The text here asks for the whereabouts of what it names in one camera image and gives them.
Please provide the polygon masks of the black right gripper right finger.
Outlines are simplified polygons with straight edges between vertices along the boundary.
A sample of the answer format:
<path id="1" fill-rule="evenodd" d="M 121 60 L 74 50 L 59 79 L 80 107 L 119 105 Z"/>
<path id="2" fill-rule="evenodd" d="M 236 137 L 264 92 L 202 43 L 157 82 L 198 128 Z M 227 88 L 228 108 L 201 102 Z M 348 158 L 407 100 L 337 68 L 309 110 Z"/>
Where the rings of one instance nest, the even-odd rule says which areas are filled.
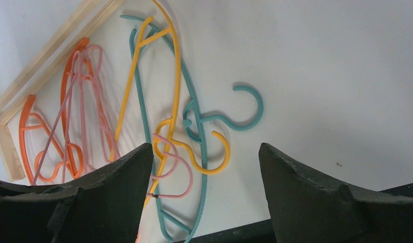
<path id="1" fill-rule="evenodd" d="M 268 143 L 258 158 L 277 242 L 413 242 L 413 183 L 362 188 Z"/>

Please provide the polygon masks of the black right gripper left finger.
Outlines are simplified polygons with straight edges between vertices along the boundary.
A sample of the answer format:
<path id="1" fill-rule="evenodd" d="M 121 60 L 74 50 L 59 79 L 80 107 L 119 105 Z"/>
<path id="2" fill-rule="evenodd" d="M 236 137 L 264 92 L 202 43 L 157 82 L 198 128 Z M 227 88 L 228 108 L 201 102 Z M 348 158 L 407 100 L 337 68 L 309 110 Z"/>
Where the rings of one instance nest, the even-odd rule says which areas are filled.
<path id="1" fill-rule="evenodd" d="M 70 182 L 0 196 L 0 242 L 135 242 L 153 159 L 144 143 Z"/>

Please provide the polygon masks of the black left arm gripper tip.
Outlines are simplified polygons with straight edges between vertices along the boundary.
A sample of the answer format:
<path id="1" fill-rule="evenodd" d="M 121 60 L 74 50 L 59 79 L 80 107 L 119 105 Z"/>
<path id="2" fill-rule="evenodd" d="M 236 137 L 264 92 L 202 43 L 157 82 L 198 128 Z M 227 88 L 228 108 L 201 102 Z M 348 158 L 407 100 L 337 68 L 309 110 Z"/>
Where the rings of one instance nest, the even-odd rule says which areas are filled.
<path id="1" fill-rule="evenodd" d="M 0 196 L 16 196 L 34 192 L 30 186 L 8 183 L 0 180 Z"/>

